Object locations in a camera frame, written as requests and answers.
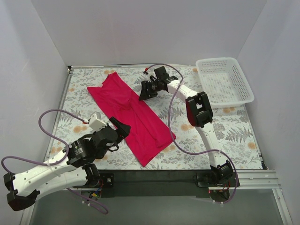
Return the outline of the magenta t shirt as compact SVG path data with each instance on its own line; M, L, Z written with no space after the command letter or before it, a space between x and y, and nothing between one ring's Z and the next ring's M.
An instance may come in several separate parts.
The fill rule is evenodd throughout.
M168 126L114 72L100 87L88 87L101 111L131 127L126 143L138 162L145 167L176 138Z

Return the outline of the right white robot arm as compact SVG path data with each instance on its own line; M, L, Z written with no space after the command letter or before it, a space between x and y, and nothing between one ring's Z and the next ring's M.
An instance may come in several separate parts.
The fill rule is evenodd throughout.
M169 132L171 130L171 107L175 98L180 99L186 105L187 119L191 126L193 126L199 133L206 151L192 153L182 149L173 139L175 146L185 154L202 155L208 154L211 168L210 183L217 186L230 184L230 178L236 174L235 166L232 160L224 153L220 146L213 127L213 110L210 106L208 96L205 92L196 92L183 84L184 78L179 70L173 66L179 75L180 79L175 76L169 76L166 71L166 64L154 69L155 76L150 76L148 81L141 82L141 92L139 96L140 101L154 98L159 91L166 91L172 94L169 103L167 123Z

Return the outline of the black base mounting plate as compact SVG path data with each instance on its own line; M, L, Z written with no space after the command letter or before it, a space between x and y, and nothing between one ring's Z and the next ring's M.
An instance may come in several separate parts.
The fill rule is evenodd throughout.
M240 183L233 175L228 181L216 183L211 170L99 170L100 177L82 190L102 187L102 197L195 196L208 198L209 188L230 188Z

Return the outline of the white plastic basket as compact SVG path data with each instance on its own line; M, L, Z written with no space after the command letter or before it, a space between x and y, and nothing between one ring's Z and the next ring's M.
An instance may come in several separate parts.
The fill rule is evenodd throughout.
M254 101L254 94L235 58L203 59L195 65L213 109L237 107Z

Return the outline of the aluminium frame rail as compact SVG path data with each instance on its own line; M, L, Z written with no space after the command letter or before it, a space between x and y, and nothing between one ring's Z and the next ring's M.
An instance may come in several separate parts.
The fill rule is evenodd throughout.
M290 225L281 184L274 170L240 170L240 185L229 188L231 201L213 202L225 193L209 188L195 196L109 197L100 200L107 215L79 202L69 191L44 197L25 210L23 225Z

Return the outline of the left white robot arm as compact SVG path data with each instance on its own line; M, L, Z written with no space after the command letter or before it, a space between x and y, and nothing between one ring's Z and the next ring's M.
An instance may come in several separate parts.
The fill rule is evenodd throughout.
M109 124L90 119L93 133L68 144L62 151L42 165L22 173L8 172L4 184L8 189L7 202L14 211L32 206L36 200L66 188L96 188L103 183L95 159L102 159L110 151L116 151L119 143L129 136L131 127L111 117Z

